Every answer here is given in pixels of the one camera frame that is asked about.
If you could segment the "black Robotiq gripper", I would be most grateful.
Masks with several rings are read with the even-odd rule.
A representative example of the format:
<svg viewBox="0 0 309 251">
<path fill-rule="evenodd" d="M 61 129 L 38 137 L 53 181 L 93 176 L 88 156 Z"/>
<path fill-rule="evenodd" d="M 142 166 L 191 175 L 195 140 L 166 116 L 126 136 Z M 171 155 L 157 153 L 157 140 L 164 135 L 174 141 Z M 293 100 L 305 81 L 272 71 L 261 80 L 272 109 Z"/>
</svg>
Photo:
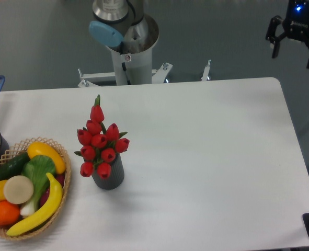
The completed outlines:
<svg viewBox="0 0 309 251">
<path fill-rule="evenodd" d="M 281 24 L 284 32 L 277 36 L 277 27 Z M 280 16 L 270 19 L 265 39 L 272 46 L 272 58 L 278 56 L 280 42 L 286 36 L 304 42 L 309 50 L 309 1 L 289 1 L 284 20 Z M 306 68 L 309 69 L 309 57 Z"/>
</svg>

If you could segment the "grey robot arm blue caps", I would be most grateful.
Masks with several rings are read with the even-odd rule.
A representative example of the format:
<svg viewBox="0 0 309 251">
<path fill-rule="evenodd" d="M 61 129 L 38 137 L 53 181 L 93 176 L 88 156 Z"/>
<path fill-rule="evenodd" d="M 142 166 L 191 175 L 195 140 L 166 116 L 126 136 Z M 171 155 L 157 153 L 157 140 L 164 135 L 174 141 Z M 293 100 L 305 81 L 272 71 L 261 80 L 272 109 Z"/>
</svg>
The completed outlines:
<svg viewBox="0 0 309 251">
<path fill-rule="evenodd" d="M 94 1 L 93 14 L 89 33 L 118 54 L 144 52 L 158 40 L 158 25 L 144 13 L 143 1 Z M 284 38 L 303 42 L 309 50 L 309 1 L 289 1 L 285 18 L 271 18 L 265 39 L 273 48 L 273 58 Z"/>
</svg>

